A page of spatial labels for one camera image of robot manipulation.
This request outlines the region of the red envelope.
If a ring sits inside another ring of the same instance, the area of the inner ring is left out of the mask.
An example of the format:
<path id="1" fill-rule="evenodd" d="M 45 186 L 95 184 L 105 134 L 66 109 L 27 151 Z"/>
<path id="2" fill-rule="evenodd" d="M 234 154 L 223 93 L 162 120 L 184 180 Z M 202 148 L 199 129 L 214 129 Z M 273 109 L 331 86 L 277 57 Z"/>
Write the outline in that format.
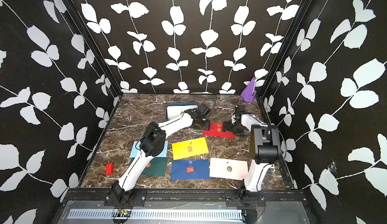
<path id="1" fill-rule="evenodd" d="M 210 123 L 210 130 L 203 130 L 203 135 L 236 139 L 232 132 L 223 131 L 223 123 Z"/>

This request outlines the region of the white envelope brown seal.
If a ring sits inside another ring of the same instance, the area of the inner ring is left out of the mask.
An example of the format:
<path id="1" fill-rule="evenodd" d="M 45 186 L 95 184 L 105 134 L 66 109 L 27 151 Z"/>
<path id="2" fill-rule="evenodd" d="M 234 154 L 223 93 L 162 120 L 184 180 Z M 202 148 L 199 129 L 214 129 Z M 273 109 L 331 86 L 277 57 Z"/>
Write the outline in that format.
<path id="1" fill-rule="evenodd" d="M 168 106 L 166 108 L 166 120 L 171 120 L 179 117 L 185 110 L 196 108 L 196 106 Z"/>

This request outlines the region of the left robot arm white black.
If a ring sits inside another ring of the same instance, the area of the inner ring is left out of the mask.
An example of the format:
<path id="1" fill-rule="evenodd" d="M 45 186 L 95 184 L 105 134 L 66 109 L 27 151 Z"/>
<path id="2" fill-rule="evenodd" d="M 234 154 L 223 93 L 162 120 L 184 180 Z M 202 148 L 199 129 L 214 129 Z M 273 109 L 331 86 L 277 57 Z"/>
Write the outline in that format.
<path id="1" fill-rule="evenodd" d="M 139 139 L 139 150 L 125 173 L 115 181 L 109 192 L 108 199 L 118 203 L 128 202 L 132 190 L 146 165 L 164 150 L 165 140 L 172 134 L 184 128 L 208 130 L 210 121 L 207 116 L 211 112 L 205 104 L 187 109 L 179 116 L 162 122 L 151 122 L 143 136 Z"/>

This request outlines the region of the teal plastic storage box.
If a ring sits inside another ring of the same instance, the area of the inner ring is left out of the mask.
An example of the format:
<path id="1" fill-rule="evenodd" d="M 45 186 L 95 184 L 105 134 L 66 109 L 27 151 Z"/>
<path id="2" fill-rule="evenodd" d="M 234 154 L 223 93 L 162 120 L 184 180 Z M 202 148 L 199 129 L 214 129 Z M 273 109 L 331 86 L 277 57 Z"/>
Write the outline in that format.
<path id="1" fill-rule="evenodd" d="M 165 109 L 165 119 L 171 120 L 176 117 L 179 117 L 186 110 L 195 109 L 198 107 L 197 103 L 173 103 L 166 107 Z"/>

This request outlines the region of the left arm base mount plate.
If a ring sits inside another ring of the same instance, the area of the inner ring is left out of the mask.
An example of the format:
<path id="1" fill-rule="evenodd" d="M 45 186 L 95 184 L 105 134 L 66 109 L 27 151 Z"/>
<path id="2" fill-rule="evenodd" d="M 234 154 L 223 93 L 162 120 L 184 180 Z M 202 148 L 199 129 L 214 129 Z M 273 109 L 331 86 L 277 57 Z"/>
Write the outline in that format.
<path id="1" fill-rule="evenodd" d="M 134 206 L 144 206 L 147 196 L 146 190 L 133 189 L 128 192 L 123 192 L 117 197 L 113 191 L 110 191 L 105 202 L 104 206 L 111 207 L 134 207 Z"/>

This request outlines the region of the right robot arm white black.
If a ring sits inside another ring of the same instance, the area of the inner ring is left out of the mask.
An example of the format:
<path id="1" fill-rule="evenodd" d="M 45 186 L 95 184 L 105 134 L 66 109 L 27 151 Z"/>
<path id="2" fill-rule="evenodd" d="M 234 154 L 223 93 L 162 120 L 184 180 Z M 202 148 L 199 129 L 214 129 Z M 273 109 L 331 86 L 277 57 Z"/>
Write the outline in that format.
<path id="1" fill-rule="evenodd" d="M 223 122 L 223 132 L 243 136 L 250 132 L 250 156 L 252 163 L 244 178 L 244 187 L 250 192 L 259 192 L 269 167 L 282 157 L 280 133 L 276 126 L 265 123 L 245 106 L 235 106 L 231 121 Z"/>

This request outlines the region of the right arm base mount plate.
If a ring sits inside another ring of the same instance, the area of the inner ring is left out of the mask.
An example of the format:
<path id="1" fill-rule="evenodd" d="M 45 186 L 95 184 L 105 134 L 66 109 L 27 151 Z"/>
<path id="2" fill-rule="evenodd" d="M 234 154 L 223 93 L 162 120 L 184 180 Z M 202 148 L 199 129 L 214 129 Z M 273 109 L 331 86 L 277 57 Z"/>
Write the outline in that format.
<path id="1" fill-rule="evenodd" d="M 231 190 L 224 192 L 221 198 L 226 202 L 228 207 L 256 208 L 266 206 L 264 197 L 257 192 Z"/>

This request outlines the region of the light blue envelope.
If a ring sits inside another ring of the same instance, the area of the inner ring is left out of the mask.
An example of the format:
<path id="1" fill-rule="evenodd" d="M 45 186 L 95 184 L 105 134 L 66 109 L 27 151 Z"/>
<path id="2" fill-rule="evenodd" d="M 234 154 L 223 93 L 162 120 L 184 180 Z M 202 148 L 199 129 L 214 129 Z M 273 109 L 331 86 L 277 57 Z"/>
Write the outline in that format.
<path id="1" fill-rule="evenodd" d="M 157 157 L 167 157 L 167 150 L 168 150 L 168 141 L 165 141 L 164 149 L 159 155 L 157 155 Z M 138 151 L 139 151 L 139 144 L 137 141 L 134 141 L 130 158 L 135 158 L 138 154 Z"/>

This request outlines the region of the yellow envelope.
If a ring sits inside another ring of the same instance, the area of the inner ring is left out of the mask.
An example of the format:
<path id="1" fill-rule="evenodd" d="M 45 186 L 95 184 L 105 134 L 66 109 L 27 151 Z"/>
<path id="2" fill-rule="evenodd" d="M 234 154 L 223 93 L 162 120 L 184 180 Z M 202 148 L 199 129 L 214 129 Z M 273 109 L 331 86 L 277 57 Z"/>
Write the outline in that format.
<path id="1" fill-rule="evenodd" d="M 209 153 L 204 137 L 172 144 L 173 160 Z"/>

